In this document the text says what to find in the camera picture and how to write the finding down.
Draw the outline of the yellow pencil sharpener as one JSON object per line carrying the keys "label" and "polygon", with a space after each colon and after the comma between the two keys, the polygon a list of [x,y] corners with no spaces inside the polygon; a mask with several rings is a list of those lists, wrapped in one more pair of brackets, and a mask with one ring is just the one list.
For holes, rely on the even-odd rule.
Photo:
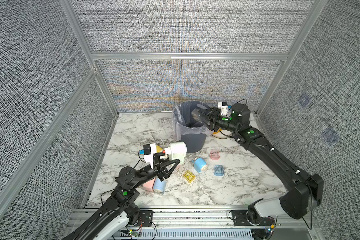
{"label": "yellow pencil sharpener", "polygon": [[163,152],[163,148],[162,147],[160,147],[159,145],[156,145],[156,151],[157,151],[157,153],[162,153]]}

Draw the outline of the dark grey trash bin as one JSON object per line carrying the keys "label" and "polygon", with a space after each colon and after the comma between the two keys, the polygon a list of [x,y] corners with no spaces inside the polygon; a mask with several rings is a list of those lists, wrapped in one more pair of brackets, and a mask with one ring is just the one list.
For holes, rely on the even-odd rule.
{"label": "dark grey trash bin", "polygon": [[200,101],[185,101],[175,106],[172,111],[172,124],[176,142],[184,142],[187,153],[199,152],[207,136],[212,135],[203,123],[196,121],[192,115],[193,110],[205,110],[210,107]]}

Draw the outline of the green pencil sharpener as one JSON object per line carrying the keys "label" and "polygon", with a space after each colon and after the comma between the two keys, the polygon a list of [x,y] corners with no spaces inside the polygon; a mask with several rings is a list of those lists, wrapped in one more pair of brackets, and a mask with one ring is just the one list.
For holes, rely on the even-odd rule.
{"label": "green pencil sharpener", "polygon": [[179,165],[183,165],[187,155],[187,146],[184,142],[171,143],[167,148],[164,148],[163,153],[170,161],[179,160]]}

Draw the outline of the light blue pencil sharpener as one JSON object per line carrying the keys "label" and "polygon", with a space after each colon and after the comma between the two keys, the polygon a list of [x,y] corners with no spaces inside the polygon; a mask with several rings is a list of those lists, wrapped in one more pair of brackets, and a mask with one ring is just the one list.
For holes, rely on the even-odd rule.
{"label": "light blue pencil sharpener", "polygon": [[166,189],[166,181],[161,181],[159,178],[155,179],[154,185],[153,185],[153,191],[156,193],[163,194]]}

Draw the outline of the clear yellow shavings tray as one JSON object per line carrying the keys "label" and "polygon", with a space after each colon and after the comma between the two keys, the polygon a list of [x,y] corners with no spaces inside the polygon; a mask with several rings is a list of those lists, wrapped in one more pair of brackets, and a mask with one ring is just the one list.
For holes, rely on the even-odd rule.
{"label": "clear yellow shavings tray", "polygon": [[189,170],[183,173],[183,177],[189,184],[192,183],[196,178],[196,176]]}

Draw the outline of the clear pink shavings tray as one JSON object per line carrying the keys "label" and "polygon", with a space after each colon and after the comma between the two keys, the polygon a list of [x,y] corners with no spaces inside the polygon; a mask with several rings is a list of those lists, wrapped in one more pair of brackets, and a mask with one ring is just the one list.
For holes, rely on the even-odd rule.
{"label": "clear pink shavings tray", "polygon": [[220,152],[218,150],[212,149],[210,151],[211,160],[217,161],[220,159]]}

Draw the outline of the bright blue pencil sharpener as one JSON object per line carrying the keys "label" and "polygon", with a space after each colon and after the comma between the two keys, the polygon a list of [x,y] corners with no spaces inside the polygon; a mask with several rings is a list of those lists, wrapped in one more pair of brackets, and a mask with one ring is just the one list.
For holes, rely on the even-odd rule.
{"label": "bright blue pencil sharpener", "polygon": [[197,173],[204,172],[208,167],[207,163],[203,158],[196,158],[192,161],[192,163]]}

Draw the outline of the clear blue shavings tray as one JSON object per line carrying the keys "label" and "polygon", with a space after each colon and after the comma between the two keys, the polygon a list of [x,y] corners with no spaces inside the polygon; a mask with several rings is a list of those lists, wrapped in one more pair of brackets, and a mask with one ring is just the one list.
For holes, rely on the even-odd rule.
{"label": "clear blue shavings tray", "polygon": [[224,166],[215,165],[214,166],[214,175],[217,177],[222,177],[225,174]]}

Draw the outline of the clear grey shavings tray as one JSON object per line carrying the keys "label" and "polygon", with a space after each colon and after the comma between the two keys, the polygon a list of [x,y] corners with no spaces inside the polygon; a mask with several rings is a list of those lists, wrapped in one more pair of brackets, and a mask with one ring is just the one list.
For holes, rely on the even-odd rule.
{"label": "clear grey shavings tray", "polygon": [[200,109],[194,109],[192,112],[192,118],[196,121],[196,122],[199,122],[199,123],[202,123],[203,122],[203,114],[200,112]]}

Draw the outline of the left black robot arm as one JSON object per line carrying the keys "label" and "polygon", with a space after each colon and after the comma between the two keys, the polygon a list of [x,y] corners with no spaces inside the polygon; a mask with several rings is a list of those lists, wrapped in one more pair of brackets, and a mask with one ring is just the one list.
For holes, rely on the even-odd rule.
{"label": "left black robot arm", "polygon": [[164,158],[164,153],[156,153],[153,164],[137,170],[124,167],[116,178],[117,186],[101,207],[76,230],[64,237],[65,240],[107,240],[119,230],[138,221],[140,209],[135,200],[140,195],[138,187],[159,178],[168,179],[177,166],[179,159]]}

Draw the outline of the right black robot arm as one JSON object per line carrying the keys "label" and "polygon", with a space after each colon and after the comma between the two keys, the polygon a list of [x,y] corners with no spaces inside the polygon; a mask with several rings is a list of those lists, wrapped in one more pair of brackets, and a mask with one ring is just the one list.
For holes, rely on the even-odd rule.
{"label": "right black robot arm", "polygon": [[259,158],[283,183],[286,194],[260,199],[248,206],[247,219],[254,226],[268,217],[287,215],[299,220],[322,203],[324,180],[310,175],[274,148],[266,136],[250,125],[248,106],[241,103],[231,108],[195,109],[193,118],[209,130],[229,131],[245,150]]}

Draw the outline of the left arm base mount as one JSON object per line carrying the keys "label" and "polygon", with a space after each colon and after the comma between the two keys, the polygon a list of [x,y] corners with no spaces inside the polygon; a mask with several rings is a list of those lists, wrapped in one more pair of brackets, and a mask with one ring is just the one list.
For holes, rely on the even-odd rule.
{"label": "left arm base mount", "polygon": [[138,215],[134,215],[128,223],[128,227],[151,227],[153,225],[152,210],[139,211]]}

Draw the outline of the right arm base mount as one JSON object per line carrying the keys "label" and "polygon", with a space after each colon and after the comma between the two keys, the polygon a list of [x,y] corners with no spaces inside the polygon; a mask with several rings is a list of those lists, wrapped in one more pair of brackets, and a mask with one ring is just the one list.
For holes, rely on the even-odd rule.
{"label": "right arm base mount", "polygon": [[247,214],[248,210],[231,210],[228,213],[228,217],[230,220],[234,222],[235,227],[244,227],[244,226],[261,226],[261,227],[267,227],[271,226],[276,222],[276,219],[274,218],[261,218],[260,220],[257,220],[256,223],[250,222],[250,216]]}

